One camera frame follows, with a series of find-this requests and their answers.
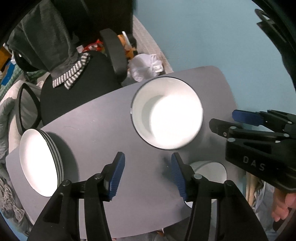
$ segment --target striped cuff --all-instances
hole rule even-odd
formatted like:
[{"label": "striped cuff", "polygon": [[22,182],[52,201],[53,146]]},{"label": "striped cuff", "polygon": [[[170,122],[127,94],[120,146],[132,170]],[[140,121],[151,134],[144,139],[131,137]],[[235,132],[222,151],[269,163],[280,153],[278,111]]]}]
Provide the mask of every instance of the striped cuff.
[{"label": "striped cuff", "polygon": [[83,53],[81,60],[77,61],[68,72],[52,81],[53,88],[64,83],[64,86],[69,90],[89,62],[90,56],[89,53]]}]

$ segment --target white plastic bag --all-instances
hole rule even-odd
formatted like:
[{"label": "white plastic bag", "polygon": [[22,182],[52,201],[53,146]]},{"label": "white plastic bag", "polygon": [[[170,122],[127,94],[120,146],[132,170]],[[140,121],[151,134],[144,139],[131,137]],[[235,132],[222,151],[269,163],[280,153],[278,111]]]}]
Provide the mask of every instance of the white plastic bag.
[{"label": "white plastic bag", "polygon": [[151,79],[159,75],[163,71],[161,60],[156,54],[139,54],[130,60],[129,69],[135,81]]}]

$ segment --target human hand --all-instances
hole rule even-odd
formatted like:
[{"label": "human hand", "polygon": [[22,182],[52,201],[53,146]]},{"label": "human hand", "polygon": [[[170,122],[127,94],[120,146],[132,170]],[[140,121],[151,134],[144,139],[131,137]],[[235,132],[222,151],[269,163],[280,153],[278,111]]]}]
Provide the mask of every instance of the human hand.
[{"label": "human hand", "polygon": [[272,204],[272,218],[277,222],[284,220],[289,214],[288,207],[296,208],[296,193],[283,193],[279,189],[274,190],[274,201]]}]

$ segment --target gray table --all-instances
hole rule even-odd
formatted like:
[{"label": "gray table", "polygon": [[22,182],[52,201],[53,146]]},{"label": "gray table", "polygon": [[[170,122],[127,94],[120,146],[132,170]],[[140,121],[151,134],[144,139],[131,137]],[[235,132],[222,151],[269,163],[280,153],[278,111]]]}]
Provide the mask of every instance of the gray table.
[{"label": "gray table", "polygon": [[[232,92],[221,71],[213,66],[168,74],[182,79],[198,94],[204,109],[197,137],[178,150],[185,163],[214,160],[227,170],[228,179],[241,185],[244,171],[224,159],[225,139],[209,129],[211,118],[231,121],[236,109]],[[144,84],[136,83],[94,99],[43,128],[55,141],[64,165],[65,179],[83,181],[113,161],[118,151],[126,167],[117,196],[105,203],[113,238],[147,233],[177,223],[190,215],[170,176],[172,150],[145,143],[136,133],[130,116],[134,94]],[[7,158],[7,169],[22,205],[35,221],[49,200],[35,192],[20,165],[19,149]],[[80,233],[86,238],[83,200],[80,200]]]}]

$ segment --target metal screw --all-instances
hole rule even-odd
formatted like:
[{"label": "metal screw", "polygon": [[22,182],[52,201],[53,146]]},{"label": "metal screw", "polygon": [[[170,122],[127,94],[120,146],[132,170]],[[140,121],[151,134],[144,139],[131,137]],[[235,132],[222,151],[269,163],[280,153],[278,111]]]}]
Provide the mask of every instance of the metal screw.
[{"label": "metal screw", "polygon": [[70,181],[69,180],[65,180],[62,182],[62,185],[65,187],[65,186],[68,186],[70,184]]},{"label": "metal screw", "polygon": [[229,138],[229,139],[227,139],[227,141],[229,141],[229,142],[235,142],[235,138]]},{"label": "metal screw", "polygon": [[103,177],[103,175],[101,173],[98,173],[94,176],[95,179],[101,179]]},{"label": "metal screw", "polygon": [[226,185],[227,186],[233,186],[234,185],[234,182],[231,181],[231,180],[226,180]]},{"label": "metal screw", "polygon": [[197,180],[202,179],[202,175],[201,174],[194,174],[193,177]]}]

